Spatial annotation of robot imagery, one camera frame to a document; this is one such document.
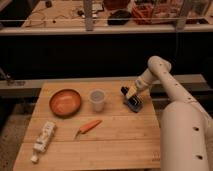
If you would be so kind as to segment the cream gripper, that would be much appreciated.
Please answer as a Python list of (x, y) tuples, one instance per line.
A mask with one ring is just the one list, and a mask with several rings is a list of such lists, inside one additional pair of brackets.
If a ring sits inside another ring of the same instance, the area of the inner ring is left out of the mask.
[(136, 85), (129, 87), (121, 87), (121, 92), (127, 99), (132, 99), (134, 104), (142, 103), (141, 99), (137, 96), (137, 94), (141, 93), (145, 90), (144, 86), (138, 87)]

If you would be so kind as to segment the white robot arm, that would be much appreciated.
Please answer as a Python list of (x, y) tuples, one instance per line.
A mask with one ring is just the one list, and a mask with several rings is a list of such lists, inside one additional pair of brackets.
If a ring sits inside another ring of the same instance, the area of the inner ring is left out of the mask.
[(147, 65), (125, 99), (140, 94), (155, 80), (167, 93), (171, 103), (163, 110), (160, 122), (161, 171), (210, 171), (206, 138), (213, 136), (213, 119), (170, 74), (170, 62), (152, 56)]

